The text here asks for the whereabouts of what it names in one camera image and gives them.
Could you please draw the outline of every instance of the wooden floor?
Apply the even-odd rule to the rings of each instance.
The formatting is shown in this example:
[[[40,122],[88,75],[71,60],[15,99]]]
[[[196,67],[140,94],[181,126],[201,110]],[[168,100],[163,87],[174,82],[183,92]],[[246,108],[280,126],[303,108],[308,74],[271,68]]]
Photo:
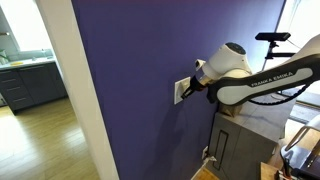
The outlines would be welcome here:
[[[69,99],[0,108],[0,179],[99,179]]]
[[[276,167],[277,169],[281,169],[283,166],[282,159],[280,157],[280,149],[281,147],[287,145],[294,135],[300,130],[303,124],[298,123],[296,121],[288,120],[286,124],[285,138],[279,140],[279,144],[275,151],[275,155],[273,155],[268,162],[269,165]],[[311,150],[315,144],[320,139],[320,132],[315,130],[310,130],[306,136],[297,144],[299,147],[303,147]],[[203,169],[200,171],[195,180],[218,180],[216,176],[214,176],[209,170]]]

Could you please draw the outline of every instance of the white door frame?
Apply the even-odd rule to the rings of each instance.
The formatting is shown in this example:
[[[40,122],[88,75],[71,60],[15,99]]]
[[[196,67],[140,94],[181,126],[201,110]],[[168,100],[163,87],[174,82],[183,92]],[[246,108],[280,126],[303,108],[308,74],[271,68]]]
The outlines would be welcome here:
[[[119,179],[71,0],[36,0],[101,179]]]

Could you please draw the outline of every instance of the purple wall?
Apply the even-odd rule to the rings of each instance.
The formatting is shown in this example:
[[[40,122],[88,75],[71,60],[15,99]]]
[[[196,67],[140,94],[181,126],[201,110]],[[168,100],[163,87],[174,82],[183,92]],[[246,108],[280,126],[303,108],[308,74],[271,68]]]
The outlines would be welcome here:
[[[201,165],[216,105],[206,92],[173,105],[174,82],[228,41],[260,70],[279,0],[74,0],[121,179],[190,179]]]

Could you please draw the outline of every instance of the gray cabinet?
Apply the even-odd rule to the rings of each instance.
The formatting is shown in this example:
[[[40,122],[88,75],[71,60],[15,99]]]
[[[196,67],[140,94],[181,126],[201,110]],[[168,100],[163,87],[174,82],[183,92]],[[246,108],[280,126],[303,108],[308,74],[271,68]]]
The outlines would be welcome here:
[[[0,92],[14,113],[67,96],[54,62],[0,70]]]
[[[270,100],[275,99],[271,95],[260,98]],[[217,112],[209,145],[209,153],[217,161],[207,168],[221,180],[259,179],[260,162],[271,158],[294,103],[295,100],[277,106],[245,103],[236,117]]]

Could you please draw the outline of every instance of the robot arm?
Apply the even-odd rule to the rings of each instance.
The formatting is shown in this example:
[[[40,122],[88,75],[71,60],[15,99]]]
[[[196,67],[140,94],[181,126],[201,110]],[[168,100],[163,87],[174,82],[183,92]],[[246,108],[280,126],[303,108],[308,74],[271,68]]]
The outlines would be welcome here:
[[[209,87],[209,100],[226,105],[320,80],[320,35],[283,64],[252,75],[245,50],[227,43],[196,72],[181,96]]]

